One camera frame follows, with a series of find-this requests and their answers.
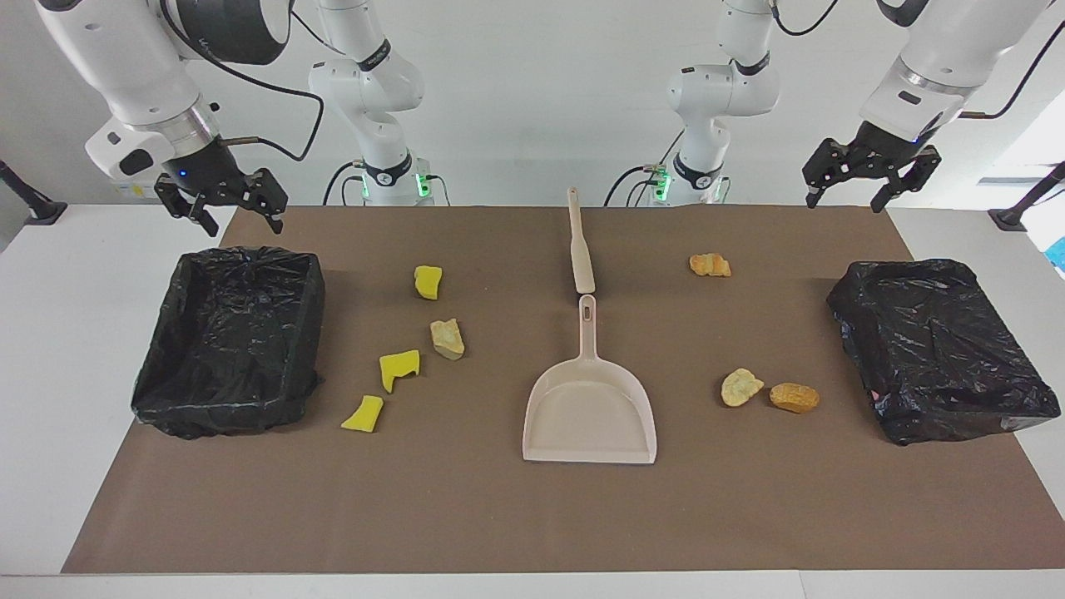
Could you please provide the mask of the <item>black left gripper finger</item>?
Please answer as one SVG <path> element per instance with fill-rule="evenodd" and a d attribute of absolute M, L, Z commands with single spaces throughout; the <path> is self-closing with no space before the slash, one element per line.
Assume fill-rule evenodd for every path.
<path fill-rule="evenodd" d="M 919 192 L 925 182 L 931 178 L 934 171 L 943 162 L 943 156 L 936 147 L 925 147 L 914 156 L 905 168 L 886 164 L 883 171 L 883 178 L 886 182 L 878 190 L 871 201 L 871 209 L 874 213 L 880 213 L 886 206 L 905 192 Z"/>
<path fill-rule="evenodd" d="M 845 172 L 851 166 L 851 153 L 856 147 L 837 140 L 823 140 L 803 165 L 803 179 L 807 185 L 805 203 L 814 209 L 821 201 L 829 187 L 847 181 Z"/>

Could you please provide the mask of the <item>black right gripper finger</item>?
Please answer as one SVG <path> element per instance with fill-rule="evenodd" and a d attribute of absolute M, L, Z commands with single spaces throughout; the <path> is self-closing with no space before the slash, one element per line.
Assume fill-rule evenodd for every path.
<path fill-rule="evenodd" d="M 288 207 L 288 194 L 274 178 L 269 168 L 259 168 L 242 178 L 240 208 L 262 215 L 274 234 L 283 230 L 283 213 Z"/>
<path fill-rule="evenodd" d="M 203 197 L 190 200 L 174 179 L 155 179 L 155 196 L 174 218 L 187 218 L 198 224 L 208 236 L 218 234 L 217 221 L 203 209 Z"/>

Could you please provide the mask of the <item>pale bread chunk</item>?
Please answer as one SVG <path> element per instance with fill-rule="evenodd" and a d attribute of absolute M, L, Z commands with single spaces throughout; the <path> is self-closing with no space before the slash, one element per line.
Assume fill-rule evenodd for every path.
<path fill-rule="evenodd" d="M 433 321 L 429 329 L 433 349 L 438 354 L 450 360 L 460 360 L 464 356 L 465 344 L 457 319 Z"/>

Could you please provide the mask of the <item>brown bread roll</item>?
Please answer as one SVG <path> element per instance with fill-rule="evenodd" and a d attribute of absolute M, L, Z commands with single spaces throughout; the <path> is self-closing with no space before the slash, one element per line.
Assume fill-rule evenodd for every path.
<path fill-rule="evenodd" d="M 812 412 L 820 405 L 820 394 L 806 384 L 782 383 L 770 389 L 770 402 L 785 412 Z"/>

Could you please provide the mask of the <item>pale yellow bread piece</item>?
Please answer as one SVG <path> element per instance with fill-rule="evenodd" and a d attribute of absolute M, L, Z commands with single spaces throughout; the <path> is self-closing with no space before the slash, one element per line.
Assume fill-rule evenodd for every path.
<path fill-rule="evenodd" d="M 730 372 L 721 383 L 722 402 L 726 407 L 740 407 L 756 396 L 764 386 L 765 382 L 750 370 L 738 368 Z"/>

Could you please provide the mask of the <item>beige hand brush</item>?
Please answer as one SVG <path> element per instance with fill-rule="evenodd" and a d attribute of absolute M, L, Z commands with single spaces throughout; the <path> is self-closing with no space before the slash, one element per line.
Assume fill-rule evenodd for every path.
<path fill-rule="evenodd" d="M 571 231 L 570 258 L 575 289 L 579 295 L 593 295 L 596 292 L 596 278 L 591 265 L 588 243 L 583 234 L 581 203 L 576 187 L 567 189 L 567 203 Z"/>

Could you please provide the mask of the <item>beige plastic dustpan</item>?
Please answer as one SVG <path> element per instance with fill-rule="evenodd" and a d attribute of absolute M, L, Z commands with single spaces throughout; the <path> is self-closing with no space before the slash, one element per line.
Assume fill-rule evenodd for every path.
<path fill-rule="evenodd" d="M 597 300 L 578 301 L 577 356 L 552 365 L 528 396 L 522 458 L 532 463 L 653 465 L 658 443 L 653 406 L 627 368 L 597 349 Z"/>

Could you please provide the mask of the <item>bin with black bag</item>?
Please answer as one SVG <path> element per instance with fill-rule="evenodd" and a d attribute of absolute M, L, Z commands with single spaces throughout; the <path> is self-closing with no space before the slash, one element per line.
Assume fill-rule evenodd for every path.
<path fill-rule="evenodd" d="M 182 255 L 132 391 L 136 421 L 185 440 L 300 421 L 320 386 L 324 292 L 313 253 Z"/>
<path fill-rule="evenodd" d="M 967 441 L 1061 417 L 1053 388 L 965 263 L 857 261 L 826 303 L 894 444 Z"/>

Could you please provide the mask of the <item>brown table mat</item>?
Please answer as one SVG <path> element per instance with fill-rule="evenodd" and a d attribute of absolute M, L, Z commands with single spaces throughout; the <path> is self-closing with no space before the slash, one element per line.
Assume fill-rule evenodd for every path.
<path fill-rule="evenodd" d="M 613 572 L 1065 568 L 1065 520 L 1017 439 L 892 446 L 825 302 L 859 260 L 910 258 L 888 215 L 716 205 L 583 212 L 599 350 L 646 388 L 650 466 L 522 458 L 532 383 L 578 349 L 564 209 L 247 213 L 225 245 L 320 256 L 322 384 L 260 435 L 181 440 L 133 425 L 67 573 Z M 722 254 L 731 277 L 697 276 Z M 443 269 L 422 300 L 414 269 Z M 465 354 L 438 354 L 457 319 Z M 387 394 L 378 359 L 417 349 Z M 721 383 L 765 382 L 740 407 Z M 820 394 L 812 412 L 776 384 Z M 384 399 L 373 433 L 342 422 Z"/>

